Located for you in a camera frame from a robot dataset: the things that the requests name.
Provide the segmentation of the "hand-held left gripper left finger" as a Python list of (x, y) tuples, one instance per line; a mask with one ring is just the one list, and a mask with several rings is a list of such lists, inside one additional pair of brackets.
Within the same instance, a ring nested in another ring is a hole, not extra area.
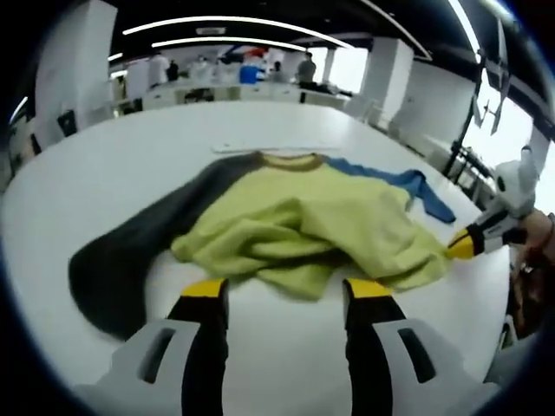
[(96, 415), (222, 414), (228, 291), (226, 279), (185, 288), (168, 316), (123, 343), (78, 396)]

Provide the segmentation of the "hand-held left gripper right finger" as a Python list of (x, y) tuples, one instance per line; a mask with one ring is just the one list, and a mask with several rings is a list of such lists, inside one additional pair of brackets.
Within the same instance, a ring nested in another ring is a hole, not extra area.
[(343, 305), (352, 414), (475, 415), (499, 391), (468, 374), (459, 351), (408, 319), (380, 284), (344, 279)]

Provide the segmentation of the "person's right hand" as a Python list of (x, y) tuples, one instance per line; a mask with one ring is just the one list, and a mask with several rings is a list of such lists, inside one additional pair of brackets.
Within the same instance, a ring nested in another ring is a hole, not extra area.
[(543, 257), (554, 265), (554, 215), (534, 209), (520, 225), (526, 231), (526, 241), (519, 249), (516, 270), (520, 270), (532, 255)]

